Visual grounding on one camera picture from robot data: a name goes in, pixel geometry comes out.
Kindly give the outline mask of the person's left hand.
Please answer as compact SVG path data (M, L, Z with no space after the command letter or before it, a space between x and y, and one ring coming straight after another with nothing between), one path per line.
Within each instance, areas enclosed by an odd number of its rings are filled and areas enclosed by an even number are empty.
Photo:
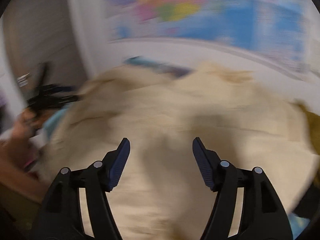
M22 170L35 163L43 154L43 150L36 146L31 138L53 113L53 110L44 110L37 115L31 108L26 108L17 117L9 138L1 140L1 160Z

